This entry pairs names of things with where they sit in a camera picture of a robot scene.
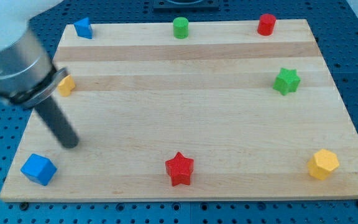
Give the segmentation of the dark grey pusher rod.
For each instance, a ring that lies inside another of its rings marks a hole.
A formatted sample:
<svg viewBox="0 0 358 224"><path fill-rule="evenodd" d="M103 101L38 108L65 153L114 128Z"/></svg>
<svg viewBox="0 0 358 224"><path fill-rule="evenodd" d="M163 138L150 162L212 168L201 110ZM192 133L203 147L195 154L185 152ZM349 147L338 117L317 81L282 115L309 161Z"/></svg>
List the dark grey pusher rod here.
<svg viewBox="0 0 358 224"><path fill-rule="evenodd" d="M37 104L34 109L61 146L71 149L78 145L79 137L77 133L51 96Z"/></svg>

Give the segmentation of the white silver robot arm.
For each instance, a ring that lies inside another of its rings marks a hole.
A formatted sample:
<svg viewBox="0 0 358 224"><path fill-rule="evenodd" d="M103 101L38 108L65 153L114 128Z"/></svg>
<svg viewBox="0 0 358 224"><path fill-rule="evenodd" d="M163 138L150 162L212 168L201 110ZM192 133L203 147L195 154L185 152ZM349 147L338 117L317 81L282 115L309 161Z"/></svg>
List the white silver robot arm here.
<svg viewBox="0 0 358 224"><path fill-rule="evenodd" d="M60 2L0 1L0 97L9 104L35 109L60 144L73 148L79 142L77 133L52 98L68 71L56 69L29 26L34 16Z"/></svg>

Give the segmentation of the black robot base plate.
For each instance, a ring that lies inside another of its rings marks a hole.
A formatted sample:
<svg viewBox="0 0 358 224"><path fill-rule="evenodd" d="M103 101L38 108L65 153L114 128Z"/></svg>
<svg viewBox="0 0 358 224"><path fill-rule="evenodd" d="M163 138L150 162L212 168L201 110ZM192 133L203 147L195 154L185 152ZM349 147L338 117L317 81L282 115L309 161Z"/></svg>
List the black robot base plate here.
<svg viewBox="0 0 358 224"><path fill-rule="evenodd" d="M219 9L220 0L152 0L154 10Z"/></svg>

